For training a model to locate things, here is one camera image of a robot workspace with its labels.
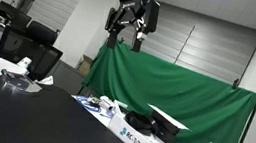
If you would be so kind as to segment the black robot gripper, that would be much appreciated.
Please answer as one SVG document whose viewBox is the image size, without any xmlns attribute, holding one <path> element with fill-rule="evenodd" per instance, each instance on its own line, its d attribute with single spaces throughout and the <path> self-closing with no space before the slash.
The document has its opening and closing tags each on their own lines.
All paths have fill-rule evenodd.
<svg viewBox="0 0 256 143">
<path fill-rule="evenodd" d="M 109 16 L 105 23 L 105 29 L 108 31 L 107 46 L 113 48 L 116 46 L 119 32 L 126 26 L 133 26 L 136 30 L 132 40 L 131 50 L 136 53 L 140 51 L 142 41 L 147 38 L 145 13 L 149 11 L 151 0 L 130 0 L 121 2 L 118 9 L 111 8 Z"/>
</svg>

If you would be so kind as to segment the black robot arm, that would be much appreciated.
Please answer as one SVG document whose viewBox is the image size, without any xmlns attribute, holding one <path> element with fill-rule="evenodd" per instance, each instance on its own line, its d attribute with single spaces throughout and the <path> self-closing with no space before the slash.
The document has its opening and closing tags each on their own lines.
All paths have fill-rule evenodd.
<svg viewBox="0 0 256 143">
<path fill-rule="evenodd" d="M 116 46 L 118 34 L 127 26 L 134 28 L 131 50 L 136 53 L 140 51 L 141 34 L 143 33 L 144 15 L 148 0 L 119 0 L 118 8 L 111 8 L 105 23 L 108 32 L 107 47 Z"/>
</svg>

